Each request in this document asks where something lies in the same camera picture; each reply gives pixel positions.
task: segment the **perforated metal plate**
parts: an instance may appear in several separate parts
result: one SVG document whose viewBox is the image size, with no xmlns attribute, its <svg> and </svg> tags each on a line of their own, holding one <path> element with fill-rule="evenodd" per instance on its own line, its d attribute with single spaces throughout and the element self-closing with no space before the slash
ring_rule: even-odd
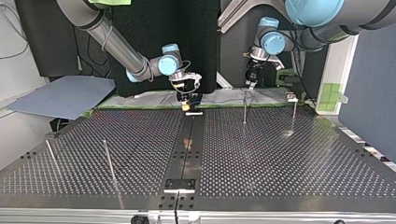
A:
<svg viewBox="0 0 396 224">
<path fill-rule="evenodd" d="M 46 197 L 58 198 L 60 203 L 62 198 L 121 197 L 132 202 L 124 206 L 150 209 L 149 204 L 158 201 L 163 193 L 182 125 L 183 113 L 176 110 L 98 111 L 52 141 L 56 161 L 44 148 L 36 155 L 32 152 L 30 160 L 25 156 L 17 168 L 8 169 L 0 185 L 0 201 L 1 196 L 10 195 L 40 197 L 44 201 Z"/>
<path fill-rule="evenodd" d="M 293 123 L 292 114 L 251 108 L 244 124 L 244 109 L 206 110 L 203 134 L 191 137 L 203 137 L 193 145 L 203 154 L 193 208 L 396 212 L 396 174 L 326 119 L 299 109 Z"/>
</svg>

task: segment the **robotic arm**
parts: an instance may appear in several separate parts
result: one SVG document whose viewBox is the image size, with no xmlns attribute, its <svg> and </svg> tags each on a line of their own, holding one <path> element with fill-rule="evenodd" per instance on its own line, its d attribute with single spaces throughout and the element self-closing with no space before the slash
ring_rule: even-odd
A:
<svg viewBox="0 0 396 224">
<path fill-rule="evenodd" d="M 57 0 L 64 15 L 77 28 L 88 32 L 102 50 L 107 50 L 126 68 L 126 75 L 133 83 L 152 80 L 158 76 L 169 76 L 169 81 L 178 92 L 183 110 L 190 110 L 190 93 L 200 87 L 201 76 L 187 73 L 183 66 L 177 44 L 163 47 L 163 55 L 147 59 L 137 52 L 105 17 L 105 5 L 91 4 L 88 0 Z M 187 89 L 187 80 L 194 80 L 194 89 Z"/>
<path fill-rule="evenodd" d="M 251 89 L 267 63 L 277 70 L 283 68 L 276 57 L 283 51 L 318 51 L 361 30 L 376 30 L 396 22 L 394 0 L 286 0 L 285 8 L 293 23 L 307 28 L 279 31 L 278 20 L 260 20 L 254 46 L 247 55 L 247 84 Z"/>
</svg>

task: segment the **light blue joint cap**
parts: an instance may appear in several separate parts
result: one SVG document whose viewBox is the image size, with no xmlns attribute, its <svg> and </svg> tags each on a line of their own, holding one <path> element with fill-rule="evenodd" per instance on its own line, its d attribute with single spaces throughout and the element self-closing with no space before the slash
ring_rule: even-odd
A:
<svg viewBox="0 0 396 224">
<path fill-rule="evenodd" d="M 126 76 L 127 76 L 128 79 L 129 79 L 131 82 L 133 82 L 133 83 L 139 82 L 139 80 L 137 80 L 136 78 L 134 78 L 134 75 L 133 75 L 131 72 L 129 72 L 128 70 L 126 70 Z"/>
<path fill-rule="evenodd" d="M 177 44 L 170 44 L 163 46 L 163 53 L 170 52 L 170 51 L 180 51 Z"/>
<path fill-rule="evenodd" d="M 271 32 L 262 37 L 262 48 L 271 55 L 281 53 L 286 47 L 285 36 L 280 33 Z"/>
<path fill-rule="evenodd" d="M 259 26 L 270 26 L 277 28 L 279 26 L 279 20 L 271 18 L 271 17 L 263 17 L 260 20 Z"/>
<path fill-rule="evenodd" d="M 299 25 L 324 26 L 340 12 L 345 0 L 287 0 L 290 19 Z"/>
<path fill-rule="evenodd" d="M 166 76 L 172 76 L 178 69 L 177 57 L 173 55 L 165 55 L 158 62 L 160 72 Z"/>
</svg>

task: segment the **green cloth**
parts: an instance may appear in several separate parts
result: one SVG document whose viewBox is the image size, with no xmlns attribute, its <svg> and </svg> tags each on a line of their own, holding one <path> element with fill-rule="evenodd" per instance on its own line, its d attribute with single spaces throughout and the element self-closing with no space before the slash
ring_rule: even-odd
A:
<svg viewBox="0 0 396 224">
<path fill-rule="evenodd" d="M 110 6 L 131 5 L 132 0 L 90 0 L 90 3 L 100 3 Z"/>
</svg>

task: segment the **vertical metal pin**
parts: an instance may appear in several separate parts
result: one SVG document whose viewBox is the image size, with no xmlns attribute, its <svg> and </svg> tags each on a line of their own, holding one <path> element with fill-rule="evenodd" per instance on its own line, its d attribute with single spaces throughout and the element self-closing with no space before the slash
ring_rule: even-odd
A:
<svg viewBox="0 0 396 224">
<path fill-rule="evenodd" d="M 111 171 L 111 175 L 113 176 L 113 180 L 117 181 L 116 174 L 114 173 L 114 169 L 113 169 L 113 162 L 111 161 L 111 157 L 110 157 L 110 151 L 108 150 L 108 146 L 107 146 L 107 140 L 103 140 L 103 147 L 105 148 L 108 166 L 110 167 L 110 171 Z"/>
<path fill-rule="evenodd" d="M 296 119 L 296 113 L 297 113 L 297 104 L 298 104 L 298 101 L 296 101 L 296 102 L 294 103 L 293 120 L 295 120 L 295 119 Z"/>
<path fill-rule="evenodd" d="M 52 157 L 53 160 L 56 160 L 55 154 L 53 154 L 52 146 L 50 145 L 50 140 L 47 139 L 46 143 L 47 143 L 47 147 L 49 148 L 50 156 Z"/>
<path fill-rule="evenodd" d="M 245 97 L 244 97 L 244 124 L 247 123 L 247 115 L 248 115 L 248 103 L 247 103 L 247 93 L 245 92 Z"/>
</svg>

